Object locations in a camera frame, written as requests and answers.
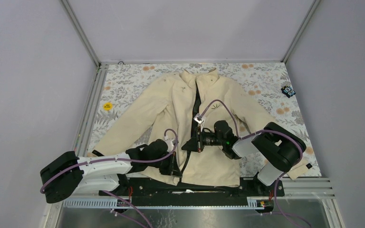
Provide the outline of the beige zip-up jacket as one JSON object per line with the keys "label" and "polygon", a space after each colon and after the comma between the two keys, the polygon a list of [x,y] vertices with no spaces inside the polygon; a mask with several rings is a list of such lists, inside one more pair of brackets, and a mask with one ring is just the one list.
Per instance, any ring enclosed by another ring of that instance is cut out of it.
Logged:
{"label": "beige zip-up jacket", "polygon": [[143,171],[157,181],[207,186],[237,187],[240,161],[229,159],[220,146],[207,146],[201,153],[182,150],[191,138],[197,113],[204,113],[204,126],[211,129],[219,120],[239,131],[240,136],[255,132],[274,121],[257,101],[247,99],[243,88],[215,70],[194,74],[187,70],[163,76],[151,83],[128,107],[93,148],[105,156],[115,155],[149,134],[149,141],[165,135],[178,136],[177,163],[182,177],[162,175],[155,168]]}

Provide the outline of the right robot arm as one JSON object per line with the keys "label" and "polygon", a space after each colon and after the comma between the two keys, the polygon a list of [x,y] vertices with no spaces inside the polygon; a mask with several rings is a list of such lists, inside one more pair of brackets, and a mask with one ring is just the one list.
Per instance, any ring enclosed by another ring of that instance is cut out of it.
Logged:
{"label": "right robot arm", "polygon": [[306,144],[275,122],[264,129],[239,138],[225,120],[217,121],[214,130],[197,130],[183,146],[185,151],[201,152],[205,146],[220,146],[223,153],[237,160],[253,153],[261,153],[268,164],[256,174],[254,191],[261,196],[272,190],[272,184],[302,160]]}

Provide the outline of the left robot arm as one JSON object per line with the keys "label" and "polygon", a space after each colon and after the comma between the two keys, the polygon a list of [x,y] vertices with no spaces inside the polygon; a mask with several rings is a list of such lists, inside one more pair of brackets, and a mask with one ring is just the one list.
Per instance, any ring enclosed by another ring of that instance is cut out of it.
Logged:
{"label": "left robot arm", "polygon": [[157,139],[111,156],[77,157],[74,151],[65,152],[40,171],[40,193],[50,204],[73,194],[104,190],[123,195],[128,191],[128,183],[120,176],[149,167],[162,175],[179,176],[177,146],[177,139]]}

